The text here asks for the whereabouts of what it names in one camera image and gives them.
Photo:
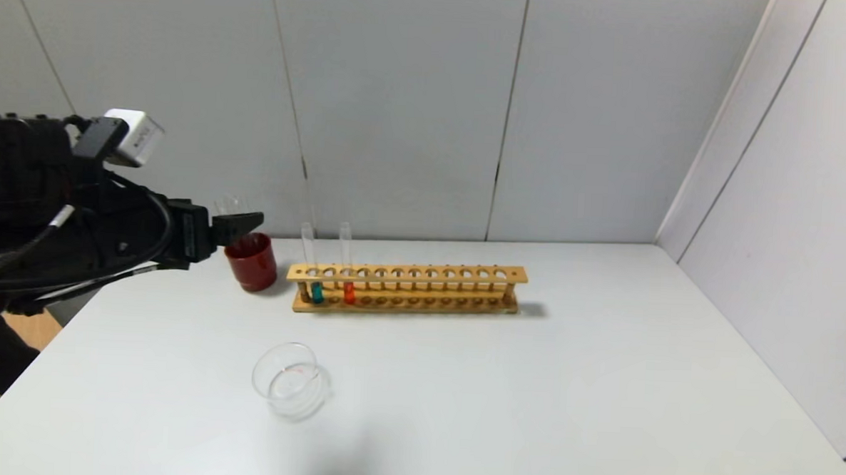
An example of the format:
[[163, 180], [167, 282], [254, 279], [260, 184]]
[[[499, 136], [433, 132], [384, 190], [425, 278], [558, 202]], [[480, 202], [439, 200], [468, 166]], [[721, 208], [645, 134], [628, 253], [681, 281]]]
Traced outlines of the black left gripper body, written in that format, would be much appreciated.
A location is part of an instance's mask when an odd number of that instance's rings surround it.
[[150, 190], [128, 192], [104, 223], [105, 251], [121, 261], [186, 266], [213, 254], [208, 209]]

